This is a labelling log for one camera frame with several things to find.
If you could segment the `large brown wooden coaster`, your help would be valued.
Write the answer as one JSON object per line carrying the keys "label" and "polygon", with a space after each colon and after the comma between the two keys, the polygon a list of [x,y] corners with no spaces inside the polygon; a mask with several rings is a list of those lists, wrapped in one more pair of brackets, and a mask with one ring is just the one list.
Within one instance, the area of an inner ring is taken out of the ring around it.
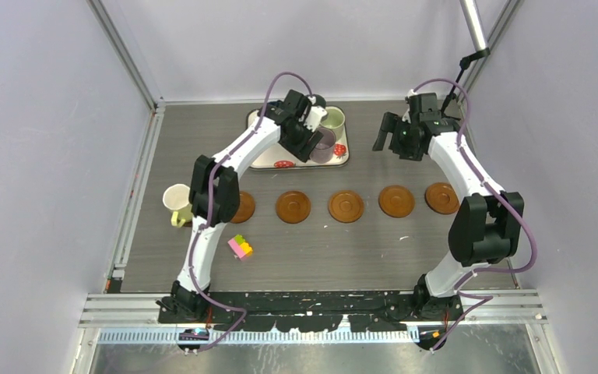
{"label": "large brown wooden coaster", "polygon": [[328,201],[331,217],[344,224],[359,220],[364,213],[365,204],[361,196],[352,190],[335,192]]}

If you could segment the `light green mug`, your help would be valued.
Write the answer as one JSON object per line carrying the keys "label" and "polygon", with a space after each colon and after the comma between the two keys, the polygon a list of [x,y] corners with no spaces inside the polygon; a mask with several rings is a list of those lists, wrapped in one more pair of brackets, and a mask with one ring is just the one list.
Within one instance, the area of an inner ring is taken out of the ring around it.
{"label": "light green mug", "polygon": [[189,201],[190,188],[185,184],[174,184],[164,191],[162,203],[171,213],[171,226],[179,228],[190,223],[193,218]]}

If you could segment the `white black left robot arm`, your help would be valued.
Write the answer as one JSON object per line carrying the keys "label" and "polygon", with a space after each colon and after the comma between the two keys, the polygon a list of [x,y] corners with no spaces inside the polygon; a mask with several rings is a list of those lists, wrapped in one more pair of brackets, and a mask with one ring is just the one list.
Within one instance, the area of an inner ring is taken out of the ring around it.
{"label": "white black left robot arm", "polygon": [[283,100],[264,104],[255,124],[225,149],[196,159],[188,197],[192,206],[190,245],[170,295],[159,303],[162,309],[180,314],[190,323],[206,316],[213,258],[224,228],[239,209],[242,175],[276,144],[299,161],[307,161],[322,139],[318,126],[326,115],[322,96],[290,90]]}

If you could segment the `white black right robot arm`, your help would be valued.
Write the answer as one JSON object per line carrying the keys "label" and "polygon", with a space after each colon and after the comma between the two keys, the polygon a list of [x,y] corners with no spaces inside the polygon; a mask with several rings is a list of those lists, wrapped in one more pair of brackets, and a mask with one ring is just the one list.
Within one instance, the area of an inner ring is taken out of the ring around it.
{"label": "white black right robot arm", "polygon": [[448,254],[419,278],[409,298],[415,316],[434,319],[452,305],[457,291],[481,270],[515,255],[524,200],[506,192],[471,154],[463,124],[445,118],[435,93],[409,92],[408,109],[386,112],[373,149],[388,147],[403,160],[430,157],[459,201],[448,233]]}

